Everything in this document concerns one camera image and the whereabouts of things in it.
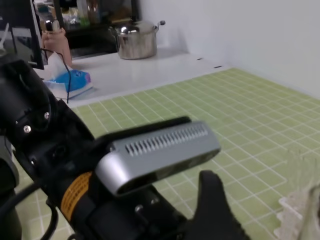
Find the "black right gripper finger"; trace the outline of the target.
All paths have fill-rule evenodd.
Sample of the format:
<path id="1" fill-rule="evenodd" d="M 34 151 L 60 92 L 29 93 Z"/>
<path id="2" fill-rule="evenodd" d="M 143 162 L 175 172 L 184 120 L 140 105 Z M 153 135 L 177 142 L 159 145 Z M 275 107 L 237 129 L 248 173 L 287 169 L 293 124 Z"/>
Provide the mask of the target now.
<path id="1" fill-rule="evenodd" d="M 223 182 L 210 170 L 199 174 L 197 207 L 187 240 L 249 240 L 228 204 Z"/>

